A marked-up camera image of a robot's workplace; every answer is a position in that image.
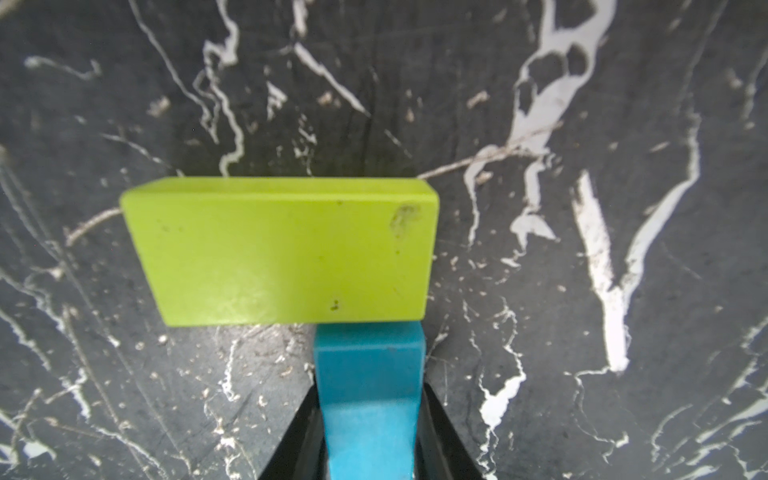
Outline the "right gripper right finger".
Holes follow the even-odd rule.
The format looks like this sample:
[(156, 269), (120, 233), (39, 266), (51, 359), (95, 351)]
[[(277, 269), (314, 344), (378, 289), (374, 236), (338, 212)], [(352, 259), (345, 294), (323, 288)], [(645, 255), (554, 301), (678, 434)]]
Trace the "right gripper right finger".
[(415, 448), (415, 478), (482, 480), (433, 388), (423, 384)]

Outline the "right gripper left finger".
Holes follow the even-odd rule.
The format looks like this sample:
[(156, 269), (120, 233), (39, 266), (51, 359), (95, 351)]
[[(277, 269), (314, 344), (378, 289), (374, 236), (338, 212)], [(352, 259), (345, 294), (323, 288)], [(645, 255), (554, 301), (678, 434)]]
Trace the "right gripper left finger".
[(259, 480), (321, 480), (327, 449), (318, 388), (305, 395)]

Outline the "lime green block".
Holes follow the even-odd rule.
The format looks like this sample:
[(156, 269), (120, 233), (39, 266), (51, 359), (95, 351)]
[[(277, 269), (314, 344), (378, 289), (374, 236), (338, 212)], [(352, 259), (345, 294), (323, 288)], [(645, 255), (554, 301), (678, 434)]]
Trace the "lime green block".
[(168, 177), (120, 207), (170, 327), (425, 315), (439, 197), (423, 180)]

